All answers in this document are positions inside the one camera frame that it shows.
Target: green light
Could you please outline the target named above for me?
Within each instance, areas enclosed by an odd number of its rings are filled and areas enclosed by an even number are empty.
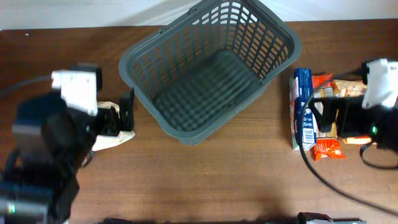
[[[373,128],[372,128],[372,133],[373,133],[373,134],[376,134],[376,133],[377,133],[377,127],[373,126]]]
[[[10,213],[11,215],[15,214],[15,205],[13,204],[8,205],[8,213]]]

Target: snack bag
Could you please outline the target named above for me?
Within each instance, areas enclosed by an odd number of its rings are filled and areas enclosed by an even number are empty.
[[[364,95],[367,86],[362,81],[333,80],[333,87],[339,97]],[[367,144],[372,141],[370,137],[351,137],[343,140],[345,144]]]
[[[327,80],[331,79],[331,73],[324,75],[312,76],[312,86],[314,98],[330,97],[335,95],[333,92],[332,82],[327,83],[319,90],[317,88]],[[315,103],[316,109],[322,113],[323,105],[318,102]],[[314,147],[315,160],[318,161],[324,157],[333,159],[345,159],[346,156],[341,150],[340,142],[337,140],[336,124],[333,123],[329,133],[322,133],[318,130],[318,125],[315,125],[317,132],[317,145]]]

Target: gray plastic basket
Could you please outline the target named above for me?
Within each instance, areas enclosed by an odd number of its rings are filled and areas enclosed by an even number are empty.
[[[128,49],[122,79],[162,129],[198,144],[258,98],[301,53],[258,0],[204,0]]]

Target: food package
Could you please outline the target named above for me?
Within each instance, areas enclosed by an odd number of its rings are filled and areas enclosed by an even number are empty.
[[[314,98],[331,97],[336,95],[337,92],[333,91],[332,82],[323,85],[319,90],[317,90],[317,88],[321,84],[325,83],[327,80],[331,80],[331,73],[314,75],[312,77]],[[315,107],[322,114],[322,103],[315,103]],[[340,142],[337,139],[336,124],[332,124],[331,131],[328,133],[320,132],[318,130],[318,125],[316,124],[316,121],[315,127],[315,131],[317,132],[317,145],[314,147],[315,160],[318,161],[319,159],[324,157],[330,157],[333,159],[345,159],[346,156],[343,154]]]
[[[362,81],[334,80],[333,86],[337,91],[337,96],[340,97],[361,96],[367,89]]]
[[[361,96],[365,94],[367,89],[367,86],[362,81],[334,80],[333,86],[337,91],[336,95],[340,97]],[[372,139],[367,136],[360,136],[346,138],[343,141],[345,144],[367,144]]]
[[[290,130],[292,132],[293,150],[300,150],[297,140],[299,139],[298,128],[300,127],[300,116],[304,104],[313,93],[311,69],[296,68],[289,81],[290,85]],[[304,115],[303,125],[303,147],[310,150],[317,141],[314,130],[315,123],[311,110],[307,108]]]

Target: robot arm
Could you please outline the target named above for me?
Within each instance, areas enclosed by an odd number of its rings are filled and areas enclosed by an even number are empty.
[[[339,137],[369,136],[378,148],[398,153],[398,110],[394,107],[398,97],[398,62],[380,59],[363,64],[363,68],[360,75],[368,85],[364,96],[317,98],[308,106],[320,131],[330,131],[331,124],[336,122]],[[323,104],[322,114],[316,109],[316,102]]]
[[[120,114],[98,109],[101,81],[92,65],[55,71],[53,91],[19,105],[12,126],[18,149],[0,182],[0,223],[64,223],[79,191],[76,174],[97,135],[132,131],[134,95],[120,98]]]

